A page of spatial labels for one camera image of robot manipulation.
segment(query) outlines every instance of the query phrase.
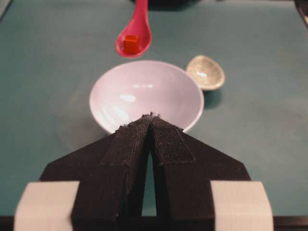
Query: ceramic bowl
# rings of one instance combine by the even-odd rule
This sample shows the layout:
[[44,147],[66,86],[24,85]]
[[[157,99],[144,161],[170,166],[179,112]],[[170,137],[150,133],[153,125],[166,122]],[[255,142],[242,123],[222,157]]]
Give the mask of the ceramic bowl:
[[112,68],[94,84],[90,109],[108,133],[153,112],[187,132],[201,116],[203,93],[186,72],[158,61],[134,61]]

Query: teal table surface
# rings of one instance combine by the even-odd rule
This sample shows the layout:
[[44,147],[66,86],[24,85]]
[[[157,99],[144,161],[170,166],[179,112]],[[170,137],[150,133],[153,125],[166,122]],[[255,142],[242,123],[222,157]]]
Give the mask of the teal table surface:
[[[11,3],[0,22],[0,216],[47,163],[106,136],[89,94],[130,61],[115,40],[133,10],[129,0]],[[274,215],[308,215],[308,30],[294,3],[201,0],[152,8],[149,21],[152,45],[138,60],[185,69],[203,54],[225,71],[189,134],[243,162]],[[151,164],[143,214],[155,215]]]

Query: white tape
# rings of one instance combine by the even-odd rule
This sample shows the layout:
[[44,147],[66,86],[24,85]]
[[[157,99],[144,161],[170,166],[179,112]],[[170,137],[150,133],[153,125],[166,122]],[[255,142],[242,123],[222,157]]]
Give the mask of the white tape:
[[17,206],[14,231],[72,231],[79,181],[29,183]]
[[273,231],[273,215],[259,181],[211,181],[215,231]]

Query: pink spoon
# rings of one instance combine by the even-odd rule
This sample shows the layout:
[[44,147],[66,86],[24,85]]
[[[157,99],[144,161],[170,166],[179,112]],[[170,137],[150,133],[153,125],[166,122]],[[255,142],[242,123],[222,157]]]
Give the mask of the pink spoon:
[[[124,48],[124,40],[128,38],[127,36],[139,37],[139,43],[135,43],[138,46],[135,52],[126,52],[127,49],[125,50]],[[151,41],[152,34],[148,20],[148,0],[136,0],[133,17],[116,39],[116,51],[123,57],[136,58],[149,48]]]

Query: bowl rim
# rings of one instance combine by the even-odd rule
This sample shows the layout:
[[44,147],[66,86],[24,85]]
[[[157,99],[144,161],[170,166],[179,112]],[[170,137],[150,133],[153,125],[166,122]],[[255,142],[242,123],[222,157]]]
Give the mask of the bowl rim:
[[199,107],[199,111],[197,113],[197,115],[195,116],[194,120],[186,127],[183,129],[183,132],[187,133],[196,123],[197,121],[200,119],[201,114],[203,112],[204,109],[204,102],[205,102],[205,98],[203,95],[203,92],[201,90],[201,88],[199,87],[198,83],[196,82],[196,80],[194,80],[184,69],[174,65],[174,64],[170,64],[167,62],[162,62],[162,61],[157,61],[157,60],[137,60],[137,61],[131,61],[131,62],[127,62],[127,63],[123,63],[117,66],[112,67],[111,69],[107,70],[106,72],[104,72],[93,84],[92,88],[91,88],[91,92],[90,92],[90,97],[89,97],[89,106],[90,106],[90,111],[91,114],[94,118],[94,120],[98,123],[98,125],[105,130],[108,134],[113,134],[115,133],[114,130],[110,130],[108,128],[106,128],[102,123],[100,123],[100,121],[98,120],[98,118],[95,116],[94,113],[94,109],[93,109],[93,105],[92,105],[92,95],[93,95],[93,90],[95,89],[96,85],[98,84],[98,82],[106,75],[108,75],[111,71],[114,71],[116,69],[119,68],[123,68],[127,65],[131,65],[131,64],[135,64],[135,63],[155,63],[155,64],[159,64],[159,65],[164,65],[164,66],[169,66],[172,67],[180,72],[182,72],[184,75],[186,75],[192,82],[193,84],[196,86],[197,91],[199,92],[199,96],[200,96],[200,107]]

